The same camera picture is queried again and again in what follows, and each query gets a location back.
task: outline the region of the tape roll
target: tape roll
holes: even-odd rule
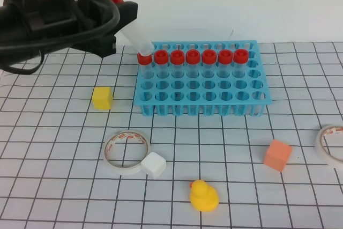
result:
[[[316,138],[316,151],[320,158],[326,162],[329,166],[333,168],[337,168],[339,170],[343,170],[343,160],[335,158],[331,156],[323,146],[323,138],[329,134],[342,134],[343,135],[343,125],[339,124],[331,124],[325,126],[322,130],[319,131],[317,138]]]
[[[117,133],[112,136],[108,141],[104,142],[103,146],[103,161],[107,163],[111,168],[119,175],[132,175],[141,171],[141,162],[133,166],[117,166],[109,160],[108,156],[111,151],[115,151],[115,144],[124,139],[137,139],[146,146],[146,152],[144,158],[151,152],[151,146],[149,138],[137,131],[126,130]]]

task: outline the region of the rubber duck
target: rubber duck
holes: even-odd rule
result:
[[[199,211],[212,211],[219,204],[217,191],[203,180],[190,183],[190,201],[195,209]]]

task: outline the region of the test tube rack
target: test tube rack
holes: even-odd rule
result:
[[[234,53],[239,48],[248,50],[249,60],[244,74],[231,66],[227,78],[218,77],[217,71],[212,78],[204,78],[201,60],[197,78],[187,76],[186,62],[184,76],[178,79],[172,76],[170,63],[169,76],[165,79],[158,78],[156,72],[151,79],[144,79],[139,69],[134,104],[141,106],[144,116],[152,116],[155,108],[162,116],[198,115],[199,112],[213,115],[217,108],[222,116],[261,116],[264,107],[272,103],[257,41],[154,42],[154,46],[155,51],[166,50],[169,60],[170,53],[176,49],[184,51],[185,56],[188,50],[196,49],[201,56],[205,49],[213,49],[218,54],[222,49]]]

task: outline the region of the table surface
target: table surface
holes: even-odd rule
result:
[[[261,117],[143,117],[132,103],[131,47],[104,59],[64,49],[35,75],[5,74],[0,228],[342,228],[343,172],[317,157],[314,140],[321,127],[342,123],[343,43],[266,43],[260,51],[274,100]],[[114,90],[110,111],[93,108],[94,86]],[[150,136],[167,160],[157,180],[118,176],[102,161],[101,143],[127,128]],[[293,147],[282,173],[263,164],[273,138]],[[343,157],[342,144],[330,151]],[[141,144],[119,144],[112,158],[131,165],[142,154]],[[189,202],[198,178],[219,192],[214,212]]]

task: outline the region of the orange cube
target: orange cube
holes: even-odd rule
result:
[[[280,142],[273,140],[272,144],[266,152],[263,163],[275,170],[282,172],[292,152],[292,147]]]

